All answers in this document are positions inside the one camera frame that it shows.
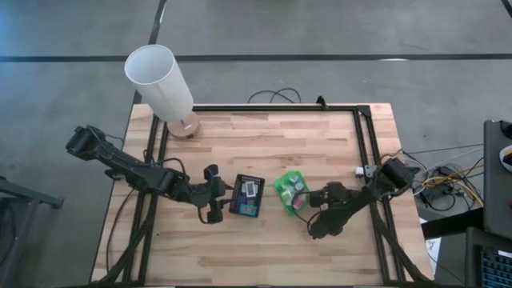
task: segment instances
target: wooden table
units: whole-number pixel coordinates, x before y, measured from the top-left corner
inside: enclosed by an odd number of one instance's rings
[[[381,154],[395,153],[400,141],[390,104],[371,104],[371,110]],[[125,152],[142,159],[152,114],[146,105],[134,107]],[[312,240],[306,225],[284,211],[272,187],[274,180],[288,170],[300,170],[312,190],[333,180],[342,181],[349,188],[361,187],[363,180],[354,176],[361,159],[352,113],[201,112],[199,116],[200,135],[186,141],[171,138],[166,156],[183,160],[192,183],[204,182],[202,170],[211,163],[218,164],[222,179],[230,185],[237,174],[264,178],[260,214],[258,218],[248,218],[231,214],[225,208],[223,222],[204,225],[194,206],[160,198],[146,284],[382,283],[368,208],[356,213],[339,236]],[[367,140],[366,145],[367,151],[371,151]],[[166,165],[179,169],[172,162]],[[114,186],[92,280],[106,273],[106,240],[114,216],[129,192],[125,182]],[[128,243],[135,198],[132,196],[126,204],[114,232],[111,265]],[[416,266],[432,278],[413,195],[395,198],[391,206],[400,244]],[[313,212],[310,209],[303,213],[307,217]],[[389,249],[386,254],[394,275]],[[134,268],[138,271],[137,259]]]

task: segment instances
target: wooden lamp base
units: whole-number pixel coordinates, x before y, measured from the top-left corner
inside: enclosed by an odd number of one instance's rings
[[[169,133],[177,139],[190,139],[199,133],[201,123],[199,116],[192,112],[180,122],[168,122]]]

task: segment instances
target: cylindrical lampshade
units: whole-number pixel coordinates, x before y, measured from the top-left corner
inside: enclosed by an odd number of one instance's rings
[[[192,112],[194,100],[189,87],[166,47],[138,48],[126,60],[125,73],[161,120],[178,122]]]

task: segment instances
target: concrete floor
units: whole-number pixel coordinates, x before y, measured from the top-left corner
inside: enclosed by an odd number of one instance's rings
[[[7,0],[0,3],[0,56],[127,55],[147,44],[157,5]],[[158,43],[178,55],[512,53],[511,27],[499,0],[169,0]],[[180,67],[196,103],[240,103],[258,90],[284,87],[296,88],[304,102],[319,95],[328,102],[391,102],[408,151],[479,143],[484,120],[512,120],[512,60]],[[112,181],[103,165],[69,156],[64,145],[77,125],[123,136],[134,89],[120,62],[0,63],[0,87],[0,175],[66,198],[62,210],[38,212],[18,284],[86,283]],[[463,151],[418,159],[429,166]],[[468,166],[481,156],[456,163]],[[459,204],[450,213],[466,209]],[[418,208],[426,218],[441,216]],[[450,241],[440,263],[463,277],[462,249],[454,252],[463,240]],[[436,278],[456,283],[442,269]]]

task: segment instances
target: green package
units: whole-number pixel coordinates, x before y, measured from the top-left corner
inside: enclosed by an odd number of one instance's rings
[[[275,181],[274,189],[281,199],[285,210],[288,211],[288,214],[292,216],[295,216],[291,206],[291,200],[293,197],[298,193],[307,193],[310,191],[306,185],[306,181],[304,181],[304,177],[299,171],[286,172],[286,174]],[[293,203],[295,210],[300,211],[302,208],[307,206],[307,200],[307,194],[297,196]]]

